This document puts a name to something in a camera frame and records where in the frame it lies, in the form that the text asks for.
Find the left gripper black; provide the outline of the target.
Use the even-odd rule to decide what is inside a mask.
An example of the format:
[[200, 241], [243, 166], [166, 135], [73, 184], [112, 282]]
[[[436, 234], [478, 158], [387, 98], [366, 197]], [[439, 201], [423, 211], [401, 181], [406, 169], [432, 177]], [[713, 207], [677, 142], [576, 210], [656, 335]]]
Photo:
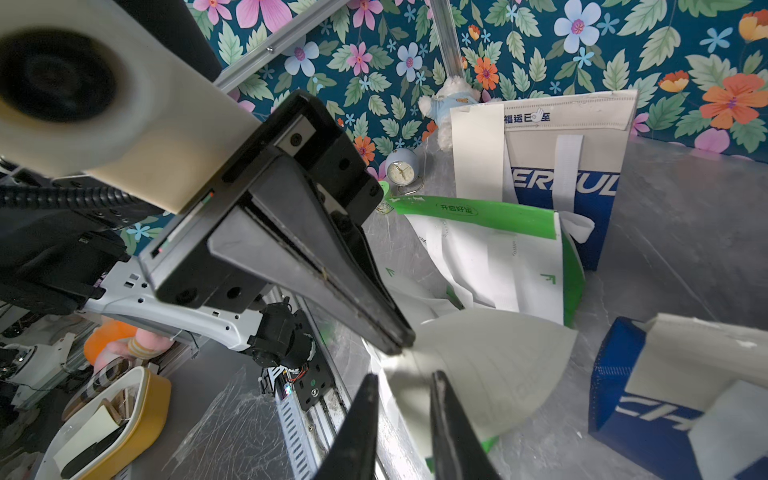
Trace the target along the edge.
[[285, 287], [397, 355], [415, 333], [362, 231], [381, 199], [348, 135], [298, 90], [141, 254], [141, 266], [160, 301], [187, 308], [239, 312], [262, 287]]

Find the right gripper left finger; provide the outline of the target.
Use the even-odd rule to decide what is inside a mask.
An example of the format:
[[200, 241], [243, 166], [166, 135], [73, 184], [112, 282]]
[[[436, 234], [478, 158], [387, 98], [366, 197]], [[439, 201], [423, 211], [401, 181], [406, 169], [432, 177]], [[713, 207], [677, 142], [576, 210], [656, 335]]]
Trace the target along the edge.
[[314, 480], [371, 480], [375, 476], [379, 418], [379, 381], [363, 379], [334, 443]]

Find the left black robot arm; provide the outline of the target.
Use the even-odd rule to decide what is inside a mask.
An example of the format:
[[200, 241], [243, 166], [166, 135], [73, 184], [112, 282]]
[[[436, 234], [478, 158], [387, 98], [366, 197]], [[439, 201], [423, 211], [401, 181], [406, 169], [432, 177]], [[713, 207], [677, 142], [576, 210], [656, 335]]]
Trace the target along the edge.
[[213, 81], [186, 7], [1, 5], [1, 298], [197, 333], [270, 365], [311, 338], [279, 286], [382, 352], [415, 334], [362, 225], [383, 192], [322, 102], [265, 120]]

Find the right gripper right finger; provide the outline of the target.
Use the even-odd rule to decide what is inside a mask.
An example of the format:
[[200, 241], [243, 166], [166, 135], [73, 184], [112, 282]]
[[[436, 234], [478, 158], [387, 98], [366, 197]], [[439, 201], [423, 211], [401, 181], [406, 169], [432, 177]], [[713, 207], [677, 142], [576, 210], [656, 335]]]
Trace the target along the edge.
[[476, 437], [447, 375], [437, 370], [430, 386], [430, 429], [436, 479], [499, 479]]

